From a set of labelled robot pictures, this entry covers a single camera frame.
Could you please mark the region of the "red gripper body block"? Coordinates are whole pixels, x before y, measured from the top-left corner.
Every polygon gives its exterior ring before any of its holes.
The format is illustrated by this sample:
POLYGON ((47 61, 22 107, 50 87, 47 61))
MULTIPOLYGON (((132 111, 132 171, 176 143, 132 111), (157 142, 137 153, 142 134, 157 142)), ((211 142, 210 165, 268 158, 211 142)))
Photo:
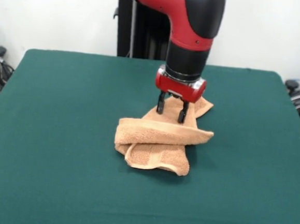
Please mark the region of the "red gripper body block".
POLYGON ((207 82, 199 78, 195 82, 181 82, 169 76, 165 70, 165 65, 160 65, 156 73, 156 87, 166 93, 181 98, 189 103, 196 103, 205 92, 207 82))

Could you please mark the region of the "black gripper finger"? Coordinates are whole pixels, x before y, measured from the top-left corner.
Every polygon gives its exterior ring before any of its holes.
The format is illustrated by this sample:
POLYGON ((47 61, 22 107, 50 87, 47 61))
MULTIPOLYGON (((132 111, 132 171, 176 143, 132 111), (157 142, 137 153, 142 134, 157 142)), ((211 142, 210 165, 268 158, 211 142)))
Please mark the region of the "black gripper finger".
POLYGON ((165 91, 161 91, 159 94, 158 105, 156 106, 157 114, 162 114, 164 112, 166 94, 167 92, 165 91))
POLYGON ((179 113, 179 116, 178 116, 178 119, 177 119, 177 122, 179 124, 184 123, 184 120, 185 120, 186 115, 188 113, 188 108, 189 108, 189 102, 188 101, 183 101, 183 107, 180 110, 180 113, 179 113))

